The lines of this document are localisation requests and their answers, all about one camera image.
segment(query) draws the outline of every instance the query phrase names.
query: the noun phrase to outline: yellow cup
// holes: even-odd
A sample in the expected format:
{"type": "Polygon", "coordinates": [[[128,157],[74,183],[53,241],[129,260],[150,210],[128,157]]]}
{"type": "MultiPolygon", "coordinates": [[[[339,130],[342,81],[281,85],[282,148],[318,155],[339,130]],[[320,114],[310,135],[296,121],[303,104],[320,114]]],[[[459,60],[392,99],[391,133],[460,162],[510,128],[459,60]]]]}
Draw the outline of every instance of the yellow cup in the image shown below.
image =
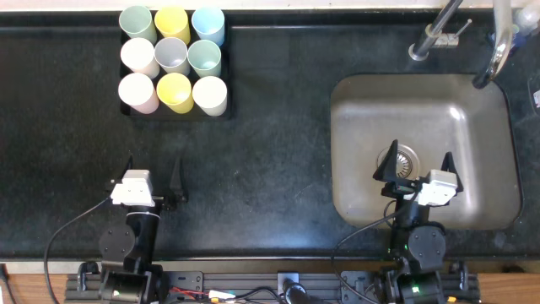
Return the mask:
{"type": "Polygon", "coordinates": [[[180,73],[168,73],[158,82],[158,97],[172,111],[188,113],[193,108],[192,84],[180,73]]]}
{"type": "Polygon", "coordinates": [[[176,37],[184,41],[186,45],[191,39],[187,14],[182,7],[165,7],[156,13],[155,27],[163,37],[176,37]]]}

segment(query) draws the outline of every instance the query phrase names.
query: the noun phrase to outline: chrome faucet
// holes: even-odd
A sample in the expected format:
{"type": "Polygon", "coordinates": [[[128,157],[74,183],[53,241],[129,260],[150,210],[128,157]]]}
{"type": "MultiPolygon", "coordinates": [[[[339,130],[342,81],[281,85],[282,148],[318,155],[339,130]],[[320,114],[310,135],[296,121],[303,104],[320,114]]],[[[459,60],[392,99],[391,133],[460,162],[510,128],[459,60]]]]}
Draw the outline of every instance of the chrome faucet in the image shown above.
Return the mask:
{"type": "MultiPolygon", "coordinates": [[[[418,43],[412,44],[408,49],[410,57],[417,61],[425,60],[432,47],[456,47],[459,43],[459,35],[467,28],[471,21],[463,26],[456,34],[443,34],[442,29],[450,17],[457,11],[463,0],[450,0],[440,11],[433,22],[428,24],[418,43]]],[[[482,89],[493,80],[508,58],[512,45],[512,9],[510,0],[493,0],[495,18],[495,46],[487,67],[482,69],[472,80],[472,85],[482,89]]]]}

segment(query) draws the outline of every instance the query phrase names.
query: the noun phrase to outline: drain strainer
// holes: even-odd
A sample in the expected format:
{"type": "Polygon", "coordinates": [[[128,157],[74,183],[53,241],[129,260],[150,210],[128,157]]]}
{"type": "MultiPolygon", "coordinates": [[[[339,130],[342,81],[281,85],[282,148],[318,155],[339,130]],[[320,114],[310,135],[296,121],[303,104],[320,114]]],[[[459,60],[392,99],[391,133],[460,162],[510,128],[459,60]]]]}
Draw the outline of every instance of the drain strainer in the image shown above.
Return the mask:
{"type": "MultiPolygon", "coordinates": [[[[377,156],[377,166],[385,159],[389,148],[384,148],[377,156]]],[[[416,153],[406,145],[397,146],[396,175],[401,178],[415,179],[420,171],[420,161],[416,153]]]]}

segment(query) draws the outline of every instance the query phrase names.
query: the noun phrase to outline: sink basin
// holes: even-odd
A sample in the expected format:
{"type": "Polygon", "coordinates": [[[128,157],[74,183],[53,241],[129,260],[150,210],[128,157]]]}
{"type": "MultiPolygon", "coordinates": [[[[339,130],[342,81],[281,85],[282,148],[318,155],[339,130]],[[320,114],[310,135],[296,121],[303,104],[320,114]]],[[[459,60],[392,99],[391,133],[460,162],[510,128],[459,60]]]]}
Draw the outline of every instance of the sink basin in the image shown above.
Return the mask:
{"type": "Polygon", "coordinates": [[[392,140],[397,174],[408,179],[440,169],[454,156],[464,191],[429,219],[452,229],[498,229],[521,210],[506,99],[496,84],[483,90],[472,75],[359,75],[332,92],[333,202],[351,225],[383,216],[390,201],[372,178],[392,140]]]}

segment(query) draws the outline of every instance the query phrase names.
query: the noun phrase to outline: cup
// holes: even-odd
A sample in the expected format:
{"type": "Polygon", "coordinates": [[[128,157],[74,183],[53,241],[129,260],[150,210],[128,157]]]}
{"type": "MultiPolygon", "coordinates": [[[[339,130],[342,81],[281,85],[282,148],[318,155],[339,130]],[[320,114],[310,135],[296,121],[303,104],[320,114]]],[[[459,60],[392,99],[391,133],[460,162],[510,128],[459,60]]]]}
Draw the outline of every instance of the cup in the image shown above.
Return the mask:
{"type": "Polygon", "coordinates": [[[193,29],[199,38],[218,46],[225,42],[225,16],[219,8],[200,8],[192,15],[193,29]]]}
{"type": "Polygon", "coordinates": [[[169,37],[160,40],[155,45],[154,57],[167,73],[181,73],[187,76],[190,72],[186,43],[178,38],[169,37]]]}
{"type": "Polygon", "coordinates": [[[143,114],[154,112],[159,106],[158,96],[150,78],[142,73],[130,73],[118,85],[120,99],[143,114]]]}
{"type": "Polygon", "coordinates": [[[214,76],[201,78],[193,85],[193,100],[209,116],[219,116],[227,109],[227,85],[214,76]]]}
{"type": "Polygon", "coordinates": [[[159,74],[159,64],[154,59],[154,46],[144,38],[133,38],[124,43],[120,59],[135,73],[154,79],[159,74]]]}
{"type": "Polygon", "coordinates": [[[158,97],[178,114],[193,108],[192,84],[180,73],[168,73],[159,80],[158,97]]]}
{"type": "Polygon", "coordinates": [[[189,33],[189,23],[184,8],[165,7],[155,15],[155,26],[163,37],[176,37],[189,44],[191,39],[189,33]]]}
{"type": "Polygon", "coordinates": [[[211,41],[193,42],[187,51],[187,60],[201,78],[221,74],[221,51],[211,41]]]}
{"type": "Polygon", "coordinates": [[[138,5],[124,9],[118,18],[118,23],[131,38],[144,38],[152,44],[158,40],[152,14],[144,6],[138,5]]]}

